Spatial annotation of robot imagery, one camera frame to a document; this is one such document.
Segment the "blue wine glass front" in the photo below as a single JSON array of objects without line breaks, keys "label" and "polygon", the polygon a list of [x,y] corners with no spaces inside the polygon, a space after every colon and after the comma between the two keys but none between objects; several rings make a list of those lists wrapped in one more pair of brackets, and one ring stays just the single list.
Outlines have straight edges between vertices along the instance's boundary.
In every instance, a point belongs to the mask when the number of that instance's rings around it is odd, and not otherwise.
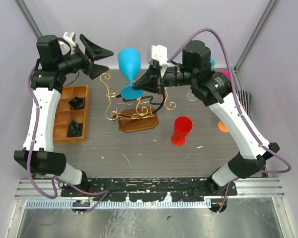
[{"label": "blue wine glass front", "polygon": [[118,53],[119,70],[128,79],[129,85],[121,90],[121,96],[127,100],[136,100],[143,96],[143,90],[133,89],[134,79],[141,70],[141,54],[134,48],[125,48]]}]

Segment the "gold wire wine glass rack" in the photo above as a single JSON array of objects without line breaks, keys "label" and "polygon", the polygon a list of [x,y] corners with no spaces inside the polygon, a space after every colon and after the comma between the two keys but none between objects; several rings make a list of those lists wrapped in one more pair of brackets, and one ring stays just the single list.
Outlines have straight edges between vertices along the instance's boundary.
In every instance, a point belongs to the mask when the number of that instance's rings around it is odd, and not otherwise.
[{"label": "gold wire wine glass rack", "polygon": [[125,133],[149,130],[159,124],[157,112],[166,108],[169,111],[176,109],[176,103],[170,101],[167,105],[168,92],[164,89],[162,101],[153,102],[153,96],[142,96],[134,100],[122,97],[121,91],[110,92],[107,81],[111,79],[109,73],[100,75],[99,80],[106,87],[106,98],[108,107],[105,110],[105,117],[109,121],[116,121],[119,130]]}]

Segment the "clear wine glass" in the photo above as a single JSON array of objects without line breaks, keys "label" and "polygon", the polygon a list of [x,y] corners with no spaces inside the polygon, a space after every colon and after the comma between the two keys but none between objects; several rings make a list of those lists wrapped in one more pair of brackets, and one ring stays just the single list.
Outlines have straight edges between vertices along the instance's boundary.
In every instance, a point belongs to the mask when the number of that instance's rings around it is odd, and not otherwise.
[{"label": "clear wine glass", "polygon": [[194,102],[197,100],[197,98],[195,97],[195,95],[192,92],[188,92],[186,95],[187,99],[191,102]]}]

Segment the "red wine glass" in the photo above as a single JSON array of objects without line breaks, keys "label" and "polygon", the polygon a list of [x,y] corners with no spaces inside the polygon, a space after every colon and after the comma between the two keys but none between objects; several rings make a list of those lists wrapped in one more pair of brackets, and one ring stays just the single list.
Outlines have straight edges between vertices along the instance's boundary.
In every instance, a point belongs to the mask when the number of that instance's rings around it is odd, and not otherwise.
[{"label": "red wine glass", "polygon": [[193,128],[192,121],[185,116],[178,117],[174,122],[174,134],[171,137],[171,142],[176,146],[185,144],[185,137]]}]

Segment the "wooden compartment tray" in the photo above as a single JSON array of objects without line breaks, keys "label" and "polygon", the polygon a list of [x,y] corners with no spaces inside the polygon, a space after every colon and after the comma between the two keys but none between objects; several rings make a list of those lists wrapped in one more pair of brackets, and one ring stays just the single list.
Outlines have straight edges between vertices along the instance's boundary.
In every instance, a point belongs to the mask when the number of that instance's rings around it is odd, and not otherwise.
[{"label": "wooden compartment tray", "polygon": [[[85,108],[82,110],[71,110],[68,101],[77,97],[85,97]],[[90,90],[87,85],[68,86],[64,87],[61,94],[61,99],[58,102],[54,130],[53,142],[58,143],[74,143],[83,142],[87,139],[88,114],[89,114],[89,97]],[[71,120],[83,124],[83,134],[81,137],[68,137],[68,125]]]}]

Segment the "light blue wine glass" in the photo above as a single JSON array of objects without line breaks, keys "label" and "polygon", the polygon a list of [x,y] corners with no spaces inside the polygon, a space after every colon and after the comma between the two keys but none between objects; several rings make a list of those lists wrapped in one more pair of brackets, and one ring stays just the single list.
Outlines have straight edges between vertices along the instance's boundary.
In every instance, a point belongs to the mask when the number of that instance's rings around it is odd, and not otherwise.
[{"label": "light blue wine glass", "polygon": [[215,61],[213,59],[211,59],[211,70],[213,70],[215,67]]}]

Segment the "magenta wine glass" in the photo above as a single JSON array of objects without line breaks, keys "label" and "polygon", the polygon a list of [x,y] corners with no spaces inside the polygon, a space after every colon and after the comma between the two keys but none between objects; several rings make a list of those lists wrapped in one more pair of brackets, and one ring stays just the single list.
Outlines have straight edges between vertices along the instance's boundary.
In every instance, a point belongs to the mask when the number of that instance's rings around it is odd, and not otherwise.
[{"label": "magenta wine glass", "polygon": [[224,75],[228,78],[228,80],[231,81],[231,76],[230,76],[230,74],[229,74],[228,71],[226,71],[226,70],[221,70],[220,73],[224,74]]}]

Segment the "orange wine glass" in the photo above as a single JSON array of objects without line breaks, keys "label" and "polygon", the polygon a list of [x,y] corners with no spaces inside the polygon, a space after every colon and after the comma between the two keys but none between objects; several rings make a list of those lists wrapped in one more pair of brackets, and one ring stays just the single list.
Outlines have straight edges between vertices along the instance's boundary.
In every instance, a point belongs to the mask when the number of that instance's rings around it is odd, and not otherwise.
[{"label": "orange wine glass", "polygon": [[245,127],[243,120],[240,118],[238,110],[231,104],[220,107],[214,111],[220,119],[218,127],[223,132],[237,132]]}]

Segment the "striped cloth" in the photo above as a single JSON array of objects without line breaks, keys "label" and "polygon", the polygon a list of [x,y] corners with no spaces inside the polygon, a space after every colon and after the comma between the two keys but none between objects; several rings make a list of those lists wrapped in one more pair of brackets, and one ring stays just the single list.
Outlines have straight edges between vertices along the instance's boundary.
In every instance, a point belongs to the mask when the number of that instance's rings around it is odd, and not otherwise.
[{"label": "striped cloth", "polygon": [[238,90],[236,94],[246,114],[251,118],[251,94],[245,90]]}]

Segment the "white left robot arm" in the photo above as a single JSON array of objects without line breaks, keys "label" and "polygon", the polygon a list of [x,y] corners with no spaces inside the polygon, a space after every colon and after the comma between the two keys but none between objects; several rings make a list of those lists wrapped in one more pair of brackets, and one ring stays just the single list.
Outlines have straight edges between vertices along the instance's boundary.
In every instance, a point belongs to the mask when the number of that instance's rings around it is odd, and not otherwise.
[{"label": "white left robot arm", "polygon": [[54,152],[53,132],[57,106],[61,99],[66,75],[82,72],[95,79],[108,71],[107,66],[94,64],[114,55],[83,34],[79,36],[85,50],[75,43],[75,33],[66,32],[63,37],[44,35],[37,39],[39,58],[28,76],[28,89],[32,97],[32,112],[28,134],[21,150],[14,152],[14,160],[27,170],[33,187],[43,196],[48,195],[33,180],[33,175],[49,176],[71,187],[77,196],[92,195],[86,173],[67,163],[63,153]]}]

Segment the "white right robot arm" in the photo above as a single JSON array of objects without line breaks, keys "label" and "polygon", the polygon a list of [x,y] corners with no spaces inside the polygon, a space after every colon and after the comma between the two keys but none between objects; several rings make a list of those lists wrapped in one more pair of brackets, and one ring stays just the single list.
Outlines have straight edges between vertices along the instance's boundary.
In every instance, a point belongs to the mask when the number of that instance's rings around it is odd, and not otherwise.
[{"label": "white right robot arm", "polygon": [[161,45],[149,48],[147,61],[149,68],[134,83],[134,89],[163,94],[165,87],[189,85],[194,96],[224,123],[239,148],[235,157],[208,177],[206,187],[211,194],[220,195],[230,181],[260,172],[272,158],[271,153],[279,151],[276,142],[256,140],[260,132],[235,98],[228,77],[212,70],[211,50],[205,43],[190,41],[182,50],[182,63],[177,66],[169,66],[167,48]]}]

